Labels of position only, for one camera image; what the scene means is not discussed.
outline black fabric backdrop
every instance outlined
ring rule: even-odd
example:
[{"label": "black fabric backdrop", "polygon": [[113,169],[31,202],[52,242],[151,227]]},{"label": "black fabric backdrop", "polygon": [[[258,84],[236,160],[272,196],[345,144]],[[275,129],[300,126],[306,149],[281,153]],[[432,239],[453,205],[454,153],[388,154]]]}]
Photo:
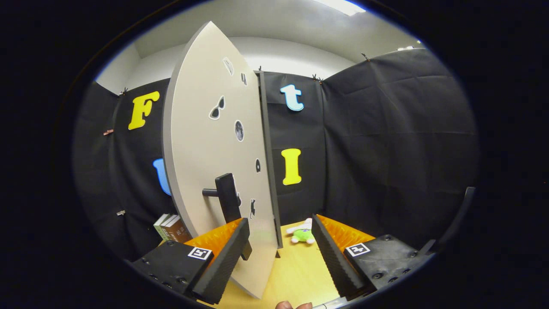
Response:
[{"label": "black fabric backdrop", "polygon": [[458,82],[426,49],[393,52],[323,83],[326,215],[420,248],[442,236],[479,148]]},{"label": "black fabric backdrop", "polygon": [[[168,83],[147,84],[119,99],[92,85],[76,130],[84,207],[101,238],[129,260],[158,244],[152,224],[176,212],[152,165],[162,157]],[[288,84],[301,90],[305,107],[299,112],[288,109],[280,92]],[[322,84],[265,72],[265,85],[282,225],[321,213],[416,248],[442,235],[474,184],[479,154],[467,99],[436,58],[424,49],[390,53]],[[145,125],[128,130],[133,99],[154,91],[160,99],[143,117]],[[112,120],[114,132],[103,136]],[[302,181],[286,186],[281,151],[288,148],[301,150]],[[101,163],[88,164],[92,160]],[[116,215],[120,210],[124,216]]]},{"label": "black fabric backdrop", "polygon": [[[326,148],[322,92],[318,82],[304,76],[272,72],[265,72],[264,76],[278,209],[281,225],[285,225],[323,212]],[[301,90],[298,102],[304,108],[299,112],[286,106],[285,96],[280,92],[289,84]],[[286,186],[282,183],[285,160],[281,152],[289,148],[301,150],[298,157],[301,182]]]}]

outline stuffed toy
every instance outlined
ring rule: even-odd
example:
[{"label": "stuffed toy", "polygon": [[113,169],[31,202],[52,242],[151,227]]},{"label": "stuffed toy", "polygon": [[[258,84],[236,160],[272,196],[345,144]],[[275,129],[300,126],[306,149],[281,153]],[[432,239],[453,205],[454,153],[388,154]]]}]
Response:
[{"label": "stuffed toy", "polygon": [[315,242],[315,237],[312,235],[311,228],[312,218],[308,218],[302,225],[287,229],[286,233],[293,234],[292,242],[294,244],[299,241],[306,241],[308,244],[312,244]]}]

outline blue letter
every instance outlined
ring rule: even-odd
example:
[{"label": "blue letter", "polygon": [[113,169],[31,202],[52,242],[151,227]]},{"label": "blue letter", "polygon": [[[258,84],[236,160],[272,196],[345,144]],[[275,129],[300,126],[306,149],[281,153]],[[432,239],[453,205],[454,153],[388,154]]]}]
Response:
[{"label": "blue letter", "polygon": [[153,162],[154,168],[156,168],[156,173],[158,174],[158,180],[160,181],[160,187],[164,193],[170,194],[170,187],[168,186],[168,179],[166,177],[166,169],[164,168],[164,159],[157,159]]},{"label": "blue letter", "polygon": [[296,89],[294,85],[288,85],[280,88],[280,91],[286,96],[286,105],[293,111],[300,111],[303,109],[303,103],[298,102],[298,96],[301,95],[301,90]]}]

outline wooden table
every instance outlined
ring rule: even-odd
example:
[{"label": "wooden table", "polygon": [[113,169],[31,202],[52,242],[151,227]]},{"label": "wooden table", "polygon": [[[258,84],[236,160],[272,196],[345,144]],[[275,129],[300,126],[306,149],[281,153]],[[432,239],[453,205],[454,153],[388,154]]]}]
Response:
[{"label": "wooden table", "polygon": [[274,260],[262,299],[250,296],[229,280],[219,304],[199,302],[219,309],[275,309],[276,304],[284,300],[296,308],[307,302],[312,302],[314,307],[339,298],[316,242],[311,245],[305,242],[293,244],[290,241],[292,235],[286,234],[286,229],[300,224],[303,222],[281,227],[284,247],[278,250],[280,258]]}]

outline human hand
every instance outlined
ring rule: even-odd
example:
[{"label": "human hand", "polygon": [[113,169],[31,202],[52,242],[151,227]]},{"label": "human hand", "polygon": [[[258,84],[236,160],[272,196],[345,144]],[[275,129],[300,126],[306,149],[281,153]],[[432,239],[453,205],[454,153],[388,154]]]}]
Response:
[{"label": "human hand", "polygon": [[[293,309],[288,301],[279,302],[274,309]],[[312,303],[308,302],[306,304],[298,306],[296,309],[312,309]]]}]

